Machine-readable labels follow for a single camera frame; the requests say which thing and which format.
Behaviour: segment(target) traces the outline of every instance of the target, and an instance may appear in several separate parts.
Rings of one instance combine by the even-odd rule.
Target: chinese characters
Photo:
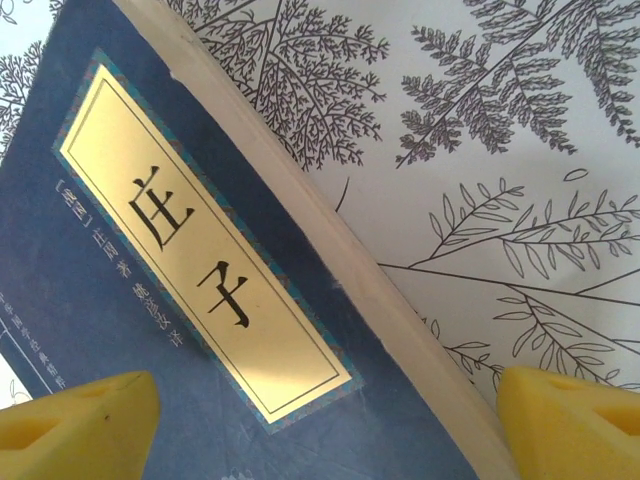
[[[154,174],[155,173],[152,172],[152,175],[151,175],[150,179],[147,181],[147,184],[149,183],[151,178],[153,178]],[[72,208],[72,210],[75,209],[74,212],[84,212],[83,215],[86,215],[87,218],[88,218],[88,220],[84,224],[84,227],[85,228],[88,227],[89,224],[91,223],[91,221],[93,220],[93,217],[91,217],[91,215],[87,214],[86,209],[84,209],[84,207],[82,207],[82,205],[78,201],[77,196],[71,191],[70,188],[64,188],[64,189],[62,188],[64,183],[65,183],[64,180],[60,180],[58,182],[58,184],[56,185],[56,191],[61,193],[62,197],[65,199],[65,202],[67,203],[67,205],[70,208]],[[147,193],[149,193],[149,192],[151,194],[150,198],[157,198],[157,197],[155,197],[155,194],[153,194],[152,190],[147,190]],[[92,236],[93,240],[96,242],[96,244],[98,245],[98,247],[103,251],[105,256],[109,259],[109,261],[115,263],[116,271],[118,272],[120,277],[123,278],[123,279],[128,279],[132,274],[131,268],[129,267],[129,265],[127,264],[127,262],[125,260],[120,258],[120,254],[118,253],[118,250],[116,249],[116,247],[113,245],[113,243],[109,239],[109,236],[102,230],[101,227],[95,227],[93,229],[93,231],[92,231],[92,235],[91,236]],[[167,331],[168,332],[167,338],[169,338],[169,341],[171,342],[171,344],[174,345],[175,347],[179,347],[180,345],[182,345],[183,341],[184,341],[182,334],[180,332],[178,332],[177,329],[172,328],[171,321],[167,318],[167,316],[163,312],[160,311],[160,308],[158,307],[157,303],[150,296],[149,291],[142,284],[136,283],[134,285],[134,287],[133,287],[133,292],[136,295],[136,297],[138,297],[138,299],[140,299],[141,303],[144,305],[144,307],[149,312],[151,317],[155,320],[156,324],[160,327],[160,329],[163,330],[163,331]],[[26,330],[24,327],[22,327],[22,322],[20,321],[20,319],[18,317],[14,317],[14,323],[16,324],[16,328],[22,329],[21,332],[22,332],[23,336],[26,335],[25,338],[28,338],[29,331]],[[41,353],[41,357],[40,358],[41,358],[41,360],[43,358],[47,359],[46,355],[44,355],[43,353]],[[47,371],[49,371],[49,373],[51,373],[49,368],[51,368],[51,371],[55,370],[55,367],[47,366]]]
[[[167,203],[173,196],[173,192],[171,191],[165,192],[164,200],[160,201],[160,198],[158,198],[158,196],[153,191],[153,189],[149,187],[149,185],[151,184],[151,181],[153,180],[153,177],[155,177],[156,174],[158,173],[158,170],[160,170],[160,168],[153,165],[151,167],[151,175],[149,175],[149,178],[147,179],[146,182],[143,182],[139,178],[136,178],[133,181],[133,183],[135,183],[137,186],[140,187],[140,191],[137,193],[135,198],[129,202],[129,205],[131,205],[131,208],[133,208],[134,212],[136,212],[138,217],[140,217],[140,220],[142,220],[142,222],[149,229],[153,237],[156,239],[156,242],[158,242],[158,246],[160,247],[160,250],[163,250],[164,246],[169,243],[169,241],[178,232],[178,230],[180,230],[180,228],[185,224],[185,222],[189,220],[189,217],[193,215],[193,212],[195,210],[193,208],[187,208],[185,217],[184,219],[182,219],[181,222],[178,222],[174,218],[174,216],[169,212],[167,208]],[[145,195],[149,200],[151,200],[151,203],[155,207],[155,211],[151,214],[151,216],[147,216],[144,210],[137,203],[140,197],[142,197],[143,195]],[[158,214],[160,214],[166,220],[166,222],[171,226],[173,230],[165,239],[161,237],[160,232],[158,231],[157,227],[154,224],[154,220],[158,216]]]
[[[49,357],[44,353],[38,341],[33,338],[33,335],[26,327],[22,319],[17,315],[17,313],[15,313],[13,305],[11,305],[9,301],[5,300],[2,293],[0,293],[0,305],[2,305],[4,312],[11,317],[11,323],[13,323],[16,331],[19,332],[22,338],[27,342],[33,354],[38,355],[42,366],[49,373],[49,375],[51,375],[51,378],[56,383],[58,388],[60,390],[63,390],[66,387],[64,378],[62,378],[62,376],[58,372],[58,369],[51,362],[51,360],[49,360]]]
[[[93,220],[93,217],[87,213],[87,209],[84,208],[82,203],[80,203],[80,201],[78,200],[76,194],[73,193],[70,188],[63,188],[64,184],[65,181],[60,180],[56,185],[56,192],[58,192],[62,196],[64,203],[66,203],[67,207],[69,207],[74,215],[78,217],[78,220],[82,222],[84,228],[87,228]]]
[[[160,201],[160,199],[158,198],[154,190],[150,187],[151,182],[153,181],[154,177],[158,174],[159,171],[160,171],[160,167],[153,165],[151,166],[151,174],[149,178],[146,180],[146,182],[143,182],[139,178],[136,178],[133,181],[134,184],[140,187],[140,190],[138,191],[134,199],[129,202],[129,205],[131,206],[131,208],[133,208],[133,210],[136,212],[138,217],[140,217],[140,220],[144,223],[144,225],[149,229],[153,237],[156,239],[156,242],[158,243],[160,250],[164,250],[164,247],[169,243],[169,241],[173,238],[173,236],[187,222],[187,220],[189,220],[189,217],[193,215],[193,213],[195,212],[195,209],[187,208],[184,219],[181,222],[176,221],[174,216],[169,212],[167,208],[167,203],[173,196],[173,192],[171,191],[165,192],[164,194],[165,199],[163,201]],[[154,213],[151,216],[148,216],[147,214],[145,214],[143,209],[137,203],[140,197],[143,195],[146,195],[147,198],[151,200],[151,203],[155,208]],[[169,224],[169,226],[172,229],[171,233],[165,239],[162,238],[158,228],[154,223],[155,218],[159,214],[165,219],[165,221]],[[220,281],[216,285],[216,289],[220,293],[222,298],[215,305],[213,305],[213,307],[211,307],[211,309],[207,313],[212,313],[220,305],[222,305],[223,303],[227,303],[231,307],[233,312],[236,314],[236,316],[238,317],[238,321],[236,322],[236,325],[241,325],[244,328],[248,328],[249,317],[244,312],[244,310],[242,310],[242,308],[240,307],[236,299],[233,298],[234,292],[236,292],[242,285],[244,285],[247,282],[247,277],[238,277],[236,286],[233,287],[231,290],[229,290],[225,285],[225,282],[227,280],[228,269],[229,269],[228,262],[225,262],[223,260],[218,261],[216,266],[207,275],[205,275],[205,277],[202,280],[200,280],[197,286],[201,287],[215,272],[218,272]]]

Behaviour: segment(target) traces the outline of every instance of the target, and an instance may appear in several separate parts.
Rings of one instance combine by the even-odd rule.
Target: patterned border
[[[183,313],[182,309],[178,306],[178,304],[173,300],[167,289],[162,285],[160,280],[156,277],[156,275],[151,271],[151,269],[147,266],[146,262],[142,259],[142,257],[138,254],[133,245],[129,242],[126,236],[122,233],[120,228],[115,224],[113,219],[109,216],[106,210],[102,207],[100,202],[95,198],[95,196],[89,191],[86,187],[82,179],[78,176],[78,174],[73,170],[71,165],[64,159],[62,154],[60,153],[60,148],[62,143],[67,136],[71,125],[84,101],[85,95],[89,90],[91,82],[98,70],[99,66],[103,65],[106,67],[109,72],[118,80],[118,82],[122,85],[122,87],[131,95],[131,97],[135,100],[140,108],[145,112],[149,120],[153,122],[155,127],[160,130],[165,139],[169,142],[171,147],[176,151],[176,153],[182,158],[182,160],[189,166],[191,171],[196,175],[196,177],[200,180],[202,185],[207,189],[207,191],[211,194],[214,200],[220,205],[220,207],[224,210],[227,217],[233,222],[233,224],[238,228],[238,230],[242,233],[244,238],[251,244],[256,253],[260,256],[262,261],[269,267],[271,272],[276,276],[276,278],[280,281],[283,287],[287,290],[289,295],[295,300],[298,306],[302,309],[306,317],[311,321],[312,325],[316,328],[318,333],[322,336],[323,340],[327,343],[331,351],[336,355],[339,361],[344,365],[347,371],[351,374],[351,380],[340,387],[335,388],[334,390],[327,392],[326,394],[318,397],[314,401],[308,403],[304,407],[301,407],[293,412],[291,412],[286,417],[281,418],[280,420],[269,424],[266,422],[260,411],[255,407],[253,402],[249,399],[249,397],[245,394],[245,392],[240,388],[240,385],[235,381],[233,376],[229,373],[229,371],[225,368],[222,362],[218,359],[215,353],[211,350],[211,348],[206,344],[202,335],[198,332],[198,330],[193,326],[191,321],[187,318],[187,316]],[[178,315],[178,317],[182,320],[182,322],[187,326],[191,334],[195,337],[198,343],[202,346],[202,348],[207,352],[207,354],[215,359],[218,364],[218,368],[224,373],[225,377],[229,380],[234,390],[240,395],[240,397],[244,400],[245,404],[250,408],[253,412],[254,416],[258,419],[258,421],[265,428],[267,433],[273,434],[292,423],[300,420],[301,418],[306,417],[307,415],[315,412],[316,410],[322,408],[329,403],[338,400],[364,386],[364,379],[360,375],[360,373],[356,370],[355,366],[351,362],[351,360],[347,357],[342,348],[338,345],[336,340],[333,338],[331,333],[326,329],[326,327],[322,324],[322,322],[318,319],[315,313],[312,311],[310,305],[306,302],[306,300],[302,297],[300,291],[291,283],[291,281],[287,278],[286,274],[282,271],[282,269],[276,265],[271,256],[268,254],[264,248],[260,246],[257,239],[251,233],[249,228],[245,225],[243,220],[235,213],[233,207],[227,202],[224,196],[218,191],[218,189],[211,183],[209,178],[205,176],[205,174],[200,170],[200,167],[197,165],[195,160],[191,157],[191,155],[183,148],[182,144],[178,141],[178,139],[173,135],[173,133],[167,128],[164,122],[153,112],[151,106],[146,102],[146,100],[140,95],[138,90],[129,83],[124,74],[111,62],[111,60],[107,57],[107,55],[100,49],[97,48],[94,52],[91,61],[89,62],[89,67],[82,79],[82,84],[78,89],[78,93],[74,98],[73,105],[67,114],[67,117],[60,129],[60,133],[56,138],[53,144],[53,153],[58,158],[60,163],[64,166],[67,172],[71,175],[71,177],[75,180],[75,182],[82,189],[84,194],[91,200],[96,209],[100,212],[102,217],[107,221],[113,231],[117,234],[120,241],[127,247],[129,252],[136,259],[138,264],[142,267],[145,274],[153,281],[155,286],[160,291],[162,297],[167,301],[167,303],[172,307],[174,312]]]

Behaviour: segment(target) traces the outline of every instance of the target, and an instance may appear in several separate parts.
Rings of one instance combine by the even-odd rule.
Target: plant line drawing
[[[425,325],[427,325],[427,322],[427,318],[422,319],[422,323],[424,323]],[[438,319],[434,319],[430,322],[429,329],[431,330],[433,336],[436,337],[437,340],[440,340],[440,324],[438,322]],[[442,346],[449,354],[449,356],[451,356],[451,358],[460,366],[460,368],[464,369],[470,376],[473,377],[473,374],[476,370],[489,370],[491,372],[493,388],[495,391],[498,390],[498,385],[500,383],[502,372],[504,371],[504,366],[489,362],[491,353],[487,352],[486,348],[490,347],[491,345],[484,342],[472,341],[460,343],[453,347],[445,344],[442,344]],[[475,382],[472,379],[469,380],[472,384],[475,385]]]
[[[575,169],[565,175],[563,181],[573,182],[586,175],[588,175],[586,169]],[[442,213],[436,215],[430,212],[428,215],[431,228],[439,238],[430,256],[408,266],[387,263],[379,263],[379,265],[390,269],[495,284],[509,289],[512,295],[497,300],[510,306],[515,305],[516,309],[497,315],[494,320],[525,322],[528,325],[513,345],[514,358],[518,357],[524,345],[528,344],[532,351],[540,352],[538,364],[540,368],[554,368],[559,373],[616,385],[614,381],[620,374],[620,369],[609,368],[606,372],[601,372],[602,368],[607,367],[601,358],[602,355],[626,351],[640,356],[640,341],[610,338],[584,322],[535,298],[531,292],[568,295],[598,302],[640,307],[640,303],[602,298],[587,293],[634,275],[640,272],[640,268],[616,275],[614,278],[578,292],[566,292],[508,280],[442,272],[428,268],[428,263],[466,248],[494,241],[502,244],[506,260],[522,279],[529,278],[528,275],[535,272],[535,275],[549,280],[552,272],[560,268],[561,260],[566,262],[562,266],[563,269],[577,268],[585,272],[587,265],[590,265],[590,268],[599,270],[602,262],[614,261],[633,254],[632,246],[640,240],[640,235],[631,231],[632,224],[640,220],[640,207],[635,206],[638,196],[632,195],[623,202],[617,203],[610,198],[609,191],[605,189],[597,196],[596,201],[585,201],[580,198],[580,192],[577,190],[566,210],[562,209],[558,214],[556,212],[558,208],[553,199],[549,199],[544,208],[537,208],[535,203],[522,208],[521,205],[526,200],[525,187],[522,185],[509,187],[503,177],[498,182],[498,188],[493,191],[482,183],[477,184],[475,188],[477,193],[464,184],[460,184],[459,188],[462,204],[459,209],[454,208],[455,198],[444,194]],[[431,326],[431,331],[439,337],[437,324],[435,327]],[[590,339],[584,339],[583,333],[588,334]],[[480,349],[490,347],[488,343],[478,341],[462,345],[471,345],[473,348]],[[476,368],[478,365],[483,368],[490,366],[483,363],[489,358],[486,357],[489,352],[483,351],[482,356],[473,357],[469,351],[464,350],[471,347],[463,347],[462,350],[450,346],[444,346],[444,348],[469,375],[472,375],[473,370],[468,367],[472,364]],[[473,363],[474,358],[480,363]],[[494,386],[496,381],[499,381],[497,374],[494,378]],[[640,382],[626,382],[616,386],[636,390],[640,389]]]
[[[16,8],[16,3],[20,2],[28,5],[33,0],[0,0],[0,18],[10,25],[17,25],[15,18],[12,17]]]
[[[562,62],[575,59],[591,81],[598,106],[617,135],[640,147],[629,109],[633,94],[624,89],[633,78],[630,61],[640,54],[633,46],[640,28],[625,28],[640,14],[640,1],[619,5],[614,0],[542,0],[535,11],[527,0],[463,0],[485,32],[462,40],[462,32],[414,27],[411,35],[447,67],[444,79],[405,76],[403,90],[420,110],[402,114],[409,130],[400,138],[405,153],[396,168],[428,161],[438,149],[449,153],[461,144],[462,129],[493,153],[508,151],[517,123],[529,128],[551,149],[568,154],[577,149],[562,130],[571,95],[554,75]],[[514,45],[493,64],[494,45]],[[560,58],[545,56],[558,54]]]
[[[42,57],[42,42],[23,55],[0,57],[0,161],[9,147]]]
[[[199,35],[273,133],[304,169],[326,161],[363,165],[358,139],[381,140],[365,102],[384,101],[371,65],[389,43],[371,26],[352,27],[307,0],[279,0],[273,15],[256,17],[257,0],[167,0]]]
[[[344,183],[344,188],[342,189],[342,195],[340,195],[340,200],[338,200],[338,205],[335,208],[336,213],[338,213],[338,211],[340,210],[340,207],[342,207],[342,204],[344,203],[344,199],[347,196],[347,192],[349,191],[350,180],[351,180],[351,177],[347,177],[347,180]]]
[[[12,378],[9,382],[9,395],[11,396],[12,405],[28,402],[31,396],[27,392],[16,391],[16,379]]]
[[[64,5],[64,0],[49,0],[49,12],[53,16],[53,20],[58,19],[58,15],[60,14],[60,10]]]

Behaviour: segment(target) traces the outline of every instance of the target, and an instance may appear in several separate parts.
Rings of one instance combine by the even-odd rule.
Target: sponge
[[[511,367],[497,404],[523,480],[640,480],[640,394]]]
[[[160,418],[148,372],[0,411],[2,480],[140,480]]]

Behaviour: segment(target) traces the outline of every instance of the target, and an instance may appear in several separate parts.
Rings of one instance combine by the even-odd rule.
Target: blue book cover
[[[163,411],[145,479],[476,478],[110,0],[67,0],[0,168],[0,327],[36,398],[153,374]]]

